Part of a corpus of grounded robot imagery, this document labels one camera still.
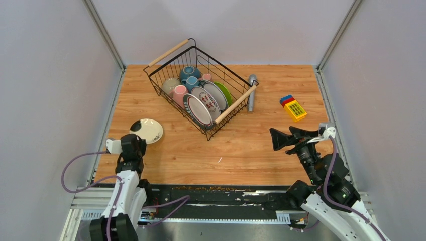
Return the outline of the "cream plate black splotch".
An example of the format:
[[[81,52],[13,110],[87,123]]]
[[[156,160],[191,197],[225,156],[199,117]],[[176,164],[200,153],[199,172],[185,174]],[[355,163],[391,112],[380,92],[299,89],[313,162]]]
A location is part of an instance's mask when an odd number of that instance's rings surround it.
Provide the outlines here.
[[[130,127],[129,133],[138,135],[147,144],[153,144],[161,139],[164,130],[158,121],[144,118],[134,122]]]

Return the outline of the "lime green plate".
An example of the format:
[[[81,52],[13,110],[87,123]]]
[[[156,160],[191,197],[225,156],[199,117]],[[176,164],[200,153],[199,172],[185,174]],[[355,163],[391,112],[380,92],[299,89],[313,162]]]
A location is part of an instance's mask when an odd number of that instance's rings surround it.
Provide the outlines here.
[[[214,84],[221,90],[221,92],[223,93],[223,95],[226,98],[228,107],[230,107],[233,104],[233,100],[232,100],[232,96],[230,91],[221,83],[219,82],[214,82]]]

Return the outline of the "white plate green lettered rim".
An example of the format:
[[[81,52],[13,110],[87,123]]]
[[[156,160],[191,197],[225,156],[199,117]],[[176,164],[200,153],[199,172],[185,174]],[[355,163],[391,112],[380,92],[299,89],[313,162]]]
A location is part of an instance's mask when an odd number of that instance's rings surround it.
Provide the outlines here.
[[[225,95],[214,83],[202,80],[199,86],[204,88],[215,99],[221,112],[229,107]]]

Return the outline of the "white plate red characters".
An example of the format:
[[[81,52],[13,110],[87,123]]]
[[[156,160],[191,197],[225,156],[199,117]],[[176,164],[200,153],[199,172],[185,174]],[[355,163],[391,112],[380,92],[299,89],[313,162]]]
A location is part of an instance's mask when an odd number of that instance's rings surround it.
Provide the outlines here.
[[[213,121],[221,115],[217,102],[204,88],[199,86],[195,87],[191,94],[197,97],[205,105]]]

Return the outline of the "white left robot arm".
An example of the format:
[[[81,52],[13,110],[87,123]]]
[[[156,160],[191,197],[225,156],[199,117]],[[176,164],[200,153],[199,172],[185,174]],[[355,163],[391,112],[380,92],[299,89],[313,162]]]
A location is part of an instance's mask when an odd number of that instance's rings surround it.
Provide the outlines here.
[[[138,240],[136,229],[142,207],[154,201],[149,182],[141,179],[146,147],[146,141],[134,133],[107,140],[106,150],[119,154],[116,183],[101,217],[90,222],[91,240]]]

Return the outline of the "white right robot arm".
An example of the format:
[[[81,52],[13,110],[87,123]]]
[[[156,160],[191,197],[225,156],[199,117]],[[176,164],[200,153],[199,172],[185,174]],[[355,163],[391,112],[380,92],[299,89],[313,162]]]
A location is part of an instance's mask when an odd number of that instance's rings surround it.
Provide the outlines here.
[[[286,134],[270,128],[273,149],[290,146],[310,184],[297,180],[287,190],[287,203],[313,215],[340,240],[388,240],[369,214],[360,193],[347,180],[349,169],[337,152],[336,128],[322,123],[316,131],[289,127]]]

